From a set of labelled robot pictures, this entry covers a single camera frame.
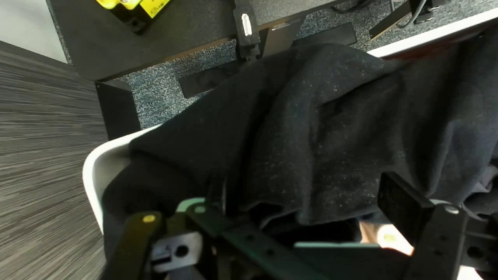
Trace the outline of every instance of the white plastic edge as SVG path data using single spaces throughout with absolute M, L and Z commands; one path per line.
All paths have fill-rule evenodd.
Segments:
M 434 28 L 431 31 L 426 31 L 426 33 L 422 33 L 422 35 L 417 35 L 417 36 L 412 36 L 412 38 L 408 38 L 408 39 L 380 47 L 380 49 L 373 49 L 369 52 L 369 55 L 376 56 L 376 58 L 390 56 L 390 55 L 414 49 L 417 45 L 423 45 L 426 42 L 437 41 L 437 39 L 445 38 L 448 35 L 467 30 L 470 27 L 493 21 L 496 17 L 498 17 L 498 8 L 488 10 L 485 13 L 481 13 L 481 14 L 476 14 L 476 16 Z
M 204 203 L 205 203 L 205 198 L 185 199 L 176 207 L 176 212 L 187 212 L 188 207 L 191 207 L 194 204 L 204 204 Z
M 143 131 L 137 131 L 134 134 L 129 134 L 129 136 L 124 136 L 124 137 L 120 137 L 120 139 L 115 139 L 112 142 L 107 142 L 107 143 L 103 143 L 99 147 L 96 147 L 84 161 L 84 165 L 82 165 L 82 185 L 84 185 L 84 192 L 87 193 L 87 199 L 90 203 L 90 207 L 92 207 L 92 212 L 95 215 L 95 220 L 96 220 L 96 224 L 98 224 L 98 229 L 99 232 L 103 234 L 104 232 L 104 227 L 103 227 L 103 207 L 99 204 L 99 198 L 96 195 L 96 190 L 95 190 L 95 175 L 93 175 L 93 168 L 95 168 L 95 164 L 96 161 L 115 150 L 115 148 L 120 148 L 120 147 L 124 147 L 124 145 L 129 145 L 129 142 L 132 142 L 134 139 L 155 129 L 157 126 L 154 128 L 149 128 L 149 129 L 143 129 Z

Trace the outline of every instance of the dark gray cloth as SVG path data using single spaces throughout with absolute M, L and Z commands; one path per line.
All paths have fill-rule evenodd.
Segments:
M 476 213 L 496 212 L 487 196 L 498 143 L 496 50 L 493 30 L 411 64 L 339 45 L 255 63 L 131 145 L 132 164 L 104 195 L 104 231 L 117 235 L 138 210 L 171 215 L 174 203 L 224 178 L 239 210 L 274 206 L 263 223 L 378 213 L 386 171 L 428 198 L 462 204 L 471 196 Z

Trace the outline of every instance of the yellow label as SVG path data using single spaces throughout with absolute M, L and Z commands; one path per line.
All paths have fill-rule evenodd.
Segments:
M 121 2 L 121 5 L 123 5 L 126 10 L 129 10 L 129 11 L 132 11 L 134 8 L 137 8 L 138 3 L 140 3 L 140 0 L 120 0 L 120 2 Z
M 146 215 L 141 218 L 143 224 L 151 224 L 155 221 L 155 217 L 154 215 Z
M 141 0 L 140 7 L 151 19 L 154 19 L 168 2 L 169 0 Z
M 96 0 L 103 8 L 113 10 L 120 0 Z

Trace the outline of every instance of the gray carpet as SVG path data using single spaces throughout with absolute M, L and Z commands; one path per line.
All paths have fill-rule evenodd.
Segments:
M 81 182 L 106 140 L 95 86 L 0 42 L 0 279 L 96 279 L 103 237 Z
M 423 31 L 484 13 L 492 8 L 498 8 L 498 0 L 454 0 L 451 5 L 437 8 L 436 17 L 428 22 L 411 25 L 404 30 L 390 28 L 380 38 L 370 41 L 369 30 L 384 19 L 392 10 L 390 0 L 375 0 L 367 8 L 350 14 L 338 14 L 330 8 L 319 10 L 306 16 L 297 38 L 306 38 L 310 35 L 350 22 L 358 39 L 358 44 L 353 47 L 359 50 L 373 50 L 376 47 L 420 35 Z M 210 50 L 202 50 L 180 61 L 163 63 L 127 75 L 126 81 L 132 89 L 141 126 L 149 128 L 160 125 L 182 112 L 194 101 L 182 97 L 177 78 L 229 61 L 235 61 L 235 41 Z

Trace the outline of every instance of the metal bolt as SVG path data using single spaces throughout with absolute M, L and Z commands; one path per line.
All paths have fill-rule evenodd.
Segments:
M 446 210 L 450 215 L 459 215 L 459 213 L 460 213 L 454 206 L 445 206 L 445 210 Z
M 241 21 L 243 21 L 244 36 L 246 36 L 246 38 L 252 36 L 252 24 L 250 24 L 249 14 L 243 14 L 243 16 L 241 16 Z

